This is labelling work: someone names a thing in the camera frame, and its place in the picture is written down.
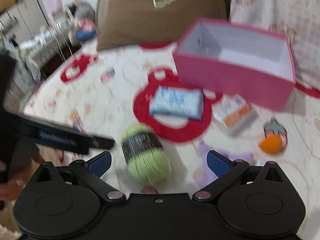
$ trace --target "screw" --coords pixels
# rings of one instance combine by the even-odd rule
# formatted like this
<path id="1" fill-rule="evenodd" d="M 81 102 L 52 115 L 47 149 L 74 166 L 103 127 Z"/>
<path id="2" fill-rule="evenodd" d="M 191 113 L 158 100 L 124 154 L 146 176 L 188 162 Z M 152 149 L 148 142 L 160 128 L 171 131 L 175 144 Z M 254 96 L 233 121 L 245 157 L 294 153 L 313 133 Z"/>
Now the screw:
<path id="1" fill-rule="evenodd" d="M 120 198 L 122 198 L 122 196 L 123 196 L 123 194 L 120 191 L 110 191 L 107 194 L 107 197 L 109 199 L 120 199 Z"/>
<path id="2" fill-rule="evenodd" d="M 197 199 L 208 199 L 211 197 L 211 194 L 207 191 L 198 191 L 195 196 Z"/>

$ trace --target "white cabinet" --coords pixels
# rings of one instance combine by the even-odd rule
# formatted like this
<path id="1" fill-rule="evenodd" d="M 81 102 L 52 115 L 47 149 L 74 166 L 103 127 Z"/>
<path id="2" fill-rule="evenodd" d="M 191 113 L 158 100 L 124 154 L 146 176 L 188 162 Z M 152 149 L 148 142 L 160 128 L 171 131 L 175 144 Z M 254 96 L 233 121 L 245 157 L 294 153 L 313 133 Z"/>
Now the white cabinet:
<path id="1" fill-rule="evenodd" d="M 14 35 L 18 44 L 32 39 L 40 33 L 41 26 L 48 25 L 37 0 L 23 0 L 10 7 L 0 16 L 0 21 L 2 25 L 7 25 L 10 19 L 14 18 L 18 20 L 18 25 L 6 37 L 11 38 Z"/>
<path id="2" fill-rule="evenodd" d="M 11 19 L 18 20 L 18 25 L 10 32 L 7 36 L 12 37 L 12 34 L 14 34 L 15 38 L 14 40 L 20 44 L 24 41 L 30 40 L 32 38 L 26 24 L 23 21 L 23 18 L 19 12 L 19 9 L 17 6 L 11 7 L 8 11 L 8 14 L 10 15 Z"/>
<path id="3" fill-rule="evenodd" d="M 23 0 L 18 4 L 18 8 L 33 37 L 40 33 L 41 26 L 48 25 L 40 9 L 38 0 Z"/>

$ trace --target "small package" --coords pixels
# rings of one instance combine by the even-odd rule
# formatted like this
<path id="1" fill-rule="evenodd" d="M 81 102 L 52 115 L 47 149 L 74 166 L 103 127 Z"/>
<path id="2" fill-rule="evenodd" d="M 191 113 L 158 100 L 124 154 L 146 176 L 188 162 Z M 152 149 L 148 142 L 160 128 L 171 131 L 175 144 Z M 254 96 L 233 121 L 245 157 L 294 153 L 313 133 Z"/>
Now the small package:
<path id="1" fill-rule="evenodd" d="M 201 120 L 204 95 L 201 89 L 160 86 L 150 106 L 150 114 L 172 114 Z"/>
<path id="2" fill-rule="evenodd" d="M 213 108 L 213 117 L 231 135 L 251 123 L 256 116 L 252 106 L 236 95 Z"/>

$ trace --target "red pattern on mat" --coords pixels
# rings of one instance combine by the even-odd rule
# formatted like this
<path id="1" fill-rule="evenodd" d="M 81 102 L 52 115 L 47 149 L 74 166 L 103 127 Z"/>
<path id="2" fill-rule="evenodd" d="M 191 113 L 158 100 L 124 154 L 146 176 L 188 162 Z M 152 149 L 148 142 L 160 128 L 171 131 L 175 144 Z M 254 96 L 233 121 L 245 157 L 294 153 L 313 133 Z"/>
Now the red pattern on mat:
<path id="1" fill-rule="evenodd" d="M 172 42 L 158 42 L 158 43 L 141 43 L 139 44 L 143 49 L 160 49 L 170 45 Z"/>
<path id="2" fill-rule="evenodd" d="M 93 63 L 97 62 L 98 60 L 98 55 L 79 55 L 77 58 L 75 58 L 70 64 L 68 64 L 62 74 L 60 75 L 61 81 L 64 83 L 67 83 L 69 81 L 73 81 L 80 76 L 84 74 L 84 71 L 87 69 L 87 67 Z M 67 71 L 70 69 L 75 69 L 79 70 L 79 72 L 73 76 L 67 76 Z"/>
<path id="3" fill-rule="evenodd" d="M 157 80 L 155 78 L 154 74 L 159 71 L 165 72 L 165 79 Z M 209 99 L 206 96 L 204 96 L 204 111 L 201 121 L 189 119 L 185 127 L 175 129 L 159 123 L 150 115 L 150 98 L 155 95 L 156 90 L 159 86 L 186 89 L 194 89 L 195 87 L 181 84 L 178 76 L 174 75 L 173 71 L 166 67 L 161 67 L 152 71 L 148 75 L 148 81 L 149 84 L 146 86 L 146 88 L 140 91 L 140 93 L 136 96 L 133 102 L 134 115 L 140 122 L 150 126 L 154 130 L 156 135 L 158 135 L 159 137 L 175 143 L 183 143 L 196 139 L 207 130 L 212 120 L 211 105 L 220 101 L 220 99 L 223 96 L 221 93 L 216 93 L 215 99 Z"/>
<path id="4" fill-rule="evenodd" d="M 316 88 L 306 88 L 299 83 L 296 84 L 296 88 L 313 98 L 320 98 L 320 91 Z"/>

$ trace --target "open box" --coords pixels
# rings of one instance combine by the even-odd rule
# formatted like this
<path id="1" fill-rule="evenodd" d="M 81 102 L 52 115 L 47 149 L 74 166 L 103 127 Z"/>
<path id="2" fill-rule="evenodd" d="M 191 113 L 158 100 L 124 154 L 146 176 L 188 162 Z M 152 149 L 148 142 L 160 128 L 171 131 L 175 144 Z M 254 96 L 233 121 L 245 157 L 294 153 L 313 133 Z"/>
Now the open box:
<path id="1" fill-rule="evenodd" d="M 239 94 L 276 111 L 296 83 L 284 35 L 223 20 L 198 19 L 178 42 L 173 59 L 182 83 Z"/>

